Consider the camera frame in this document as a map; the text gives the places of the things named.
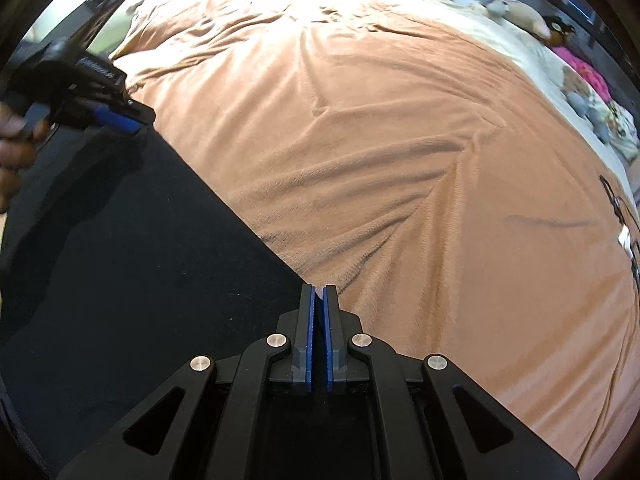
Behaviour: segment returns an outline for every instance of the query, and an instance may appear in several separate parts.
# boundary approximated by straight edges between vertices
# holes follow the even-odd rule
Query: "pink blanket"
[[[602,100],[606,103],[611,101],[611,94],[609,93],[609,87],[604,78],[586,61],[581,60],[579,57],[574,56],[571,51],[565,46],[556,46],[552,48],[556,55],[573,68],[582,78],[589,83],[593,89],[598,93]]]

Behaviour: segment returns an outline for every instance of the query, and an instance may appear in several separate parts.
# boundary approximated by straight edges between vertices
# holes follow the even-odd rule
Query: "silver bolt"
[[[447,363],[447,360],[441,355],[432,355],[427,359],[427,364],[429,368],[433,368],[434,370],[443,370],[449,363]]]
[[[287,342],[287,336],[282,334],[271,334],[267,338],[267,345],[273,346],[274,348],[278,348],[279,346],[284,345]]]
[[[202,372],[211,366],[211,359],[206,355],[199,355],[191,360],[191,369]]]
[[[369,334],[356,334],[351,338],[351,342],[361,348],[369,346],[372,341],[373,339],[371,339],[371,336]]]

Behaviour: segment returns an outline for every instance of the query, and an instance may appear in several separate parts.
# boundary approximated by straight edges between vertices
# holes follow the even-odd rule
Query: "tan comforter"
[[[598,176],[622,190],[506,58],[393,0],[147,0],[116,55],[302,278],[599,471],[640,406],[638,297]]]

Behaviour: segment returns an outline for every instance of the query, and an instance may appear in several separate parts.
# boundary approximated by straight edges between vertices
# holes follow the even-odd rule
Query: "black cloth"
[[[0,400],[55,476],[194,356],[273,332],[302,284],[152,128],[59,131],[2,241]]]

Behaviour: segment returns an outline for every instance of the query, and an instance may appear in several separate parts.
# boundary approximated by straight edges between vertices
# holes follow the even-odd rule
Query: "stuffed animal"
[[[587,100],[591,95],[591,86],[580,74],[572,70],[570,66],[562,66],[562,93],[567,95],[569,92],[576,92]]]
[[[539,12],[518,0],[495,0],[486,6],[486,10],[491,18],[504,18],[543,40],[551,38],[551,31]]]
[[[601,117],[596,108],[591,106],[587,99],[578,92],[569,92],[566,95],[567,102],[574,109],[578,117],[586,119],[593,124],[593,133],[604,145],[610,142],[610,129],[606,121]]]
[[[548,40],[542,40],[549,48],[557,46],[566,46],[569,38],[572,34],[575,34],[575,28],[573,25],[567,25],[558,16],[543,16],[546,26],[551,32],[551,36]]]
[[[486,18],[489,17],[489,12],[486,10],[486,7],[480,2],[471,2],[469,4],[469,9],[471,9],[473,12],[480,14],[481,16],[484,16]]]

